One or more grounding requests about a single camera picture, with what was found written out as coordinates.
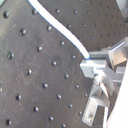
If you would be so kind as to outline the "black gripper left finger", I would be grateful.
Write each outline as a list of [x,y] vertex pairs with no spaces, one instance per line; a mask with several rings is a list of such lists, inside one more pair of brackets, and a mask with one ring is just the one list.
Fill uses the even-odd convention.
[[114,82],[121,82],[123,79],[125,68],[115,66],[125,62],[127,56],[124,51],[94,51],[90,53],[89,60],[83,60],[80,68],[85,77],[94,78],[98,76],[108,76]]

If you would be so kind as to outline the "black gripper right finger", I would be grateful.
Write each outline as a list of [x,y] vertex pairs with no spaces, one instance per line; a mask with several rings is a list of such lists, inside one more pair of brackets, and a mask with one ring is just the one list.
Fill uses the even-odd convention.
[[99,106],[110,106],[107,88],[103,83],[101,83],[99,86],[95,84],[92,85],[91,92],[89,94],[89,98],[82,116],[82,122],[88,126],[92,126],[97,108]]

